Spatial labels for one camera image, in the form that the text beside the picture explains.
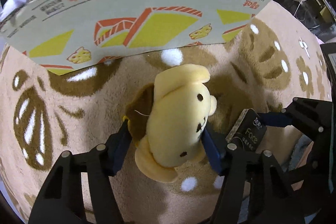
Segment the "yellow dog plush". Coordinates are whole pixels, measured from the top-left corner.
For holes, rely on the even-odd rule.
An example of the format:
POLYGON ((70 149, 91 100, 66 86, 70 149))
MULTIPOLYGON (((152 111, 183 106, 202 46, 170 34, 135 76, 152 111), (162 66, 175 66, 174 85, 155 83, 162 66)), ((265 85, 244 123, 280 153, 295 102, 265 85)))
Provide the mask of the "yellow dog plush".
POLYGON ((176 168, 205 157, 201 135, 217 109, 206 83, 209 70, 196 64, 156 75, 126 107, 124 120, 133 138, 135 163, 154 181, 174 182, 176 168))

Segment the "cardboard box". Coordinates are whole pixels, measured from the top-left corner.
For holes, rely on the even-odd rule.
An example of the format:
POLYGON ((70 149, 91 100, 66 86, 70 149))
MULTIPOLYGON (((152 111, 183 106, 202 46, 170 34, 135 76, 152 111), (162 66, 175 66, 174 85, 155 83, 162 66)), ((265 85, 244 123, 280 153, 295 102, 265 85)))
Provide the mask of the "cardboard box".
POLYGON ((27 0, 1 37, 52 73, 231 40, 271 0, 27 0))

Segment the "brown patterned blanket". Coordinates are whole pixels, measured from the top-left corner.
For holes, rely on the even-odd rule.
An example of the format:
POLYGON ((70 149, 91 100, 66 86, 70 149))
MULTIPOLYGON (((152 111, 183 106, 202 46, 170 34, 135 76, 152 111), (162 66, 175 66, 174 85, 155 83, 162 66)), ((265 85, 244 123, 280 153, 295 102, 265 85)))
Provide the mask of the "brown patterned blanket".
MULTIPOLYGON (((198 64, 217 98, 209 118, 229 133, 241 111, 281 111, 293 97, 331 100, 317 38, 276 2, 270 2, 230 42, 190 46, 109 60, 57 76, 13 47, 1 56, 1 178, 27 223, 45 178, 62 151, 86 152, 122 124, 126 106, 155 76, 198 64)), ((208 161, 178 168, 173 184, 144 176, 132 144, 122 170, 111 178, 123 219, 133 223, 199 223, 214 211, 223 178, 208 161)))

